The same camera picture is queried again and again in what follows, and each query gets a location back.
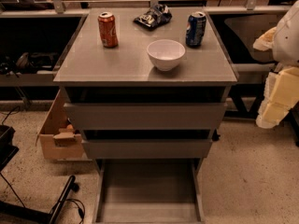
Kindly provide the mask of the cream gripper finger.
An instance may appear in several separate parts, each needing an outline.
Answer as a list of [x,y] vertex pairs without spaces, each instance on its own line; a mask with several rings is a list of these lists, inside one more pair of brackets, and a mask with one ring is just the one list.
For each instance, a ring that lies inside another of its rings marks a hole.
[[268,31],[266,31],[259,38],[257,38],[253,43],[253,47],[261,51],[265,51],[273,48],[274,34],[276,32],[276,29],[277,29],[276,27],[273,27]]

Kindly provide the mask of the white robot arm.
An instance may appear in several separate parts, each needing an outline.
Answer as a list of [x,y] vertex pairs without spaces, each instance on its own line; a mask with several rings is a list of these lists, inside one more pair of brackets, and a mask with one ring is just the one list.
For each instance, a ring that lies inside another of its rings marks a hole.
[[299,1],[296,1],[277,26],[253,43],[257,50],[271,49],[278,63],[265,81],[263,101],[256,124],[271,129],[299,102]]

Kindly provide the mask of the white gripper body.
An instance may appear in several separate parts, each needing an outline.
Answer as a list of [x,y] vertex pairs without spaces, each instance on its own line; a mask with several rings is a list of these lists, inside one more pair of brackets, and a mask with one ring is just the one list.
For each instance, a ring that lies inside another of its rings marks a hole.
[[256,124],[271,129],[299,102],[299,68],[289,66],[277,74],[271,72],[265,81],[263,96]]

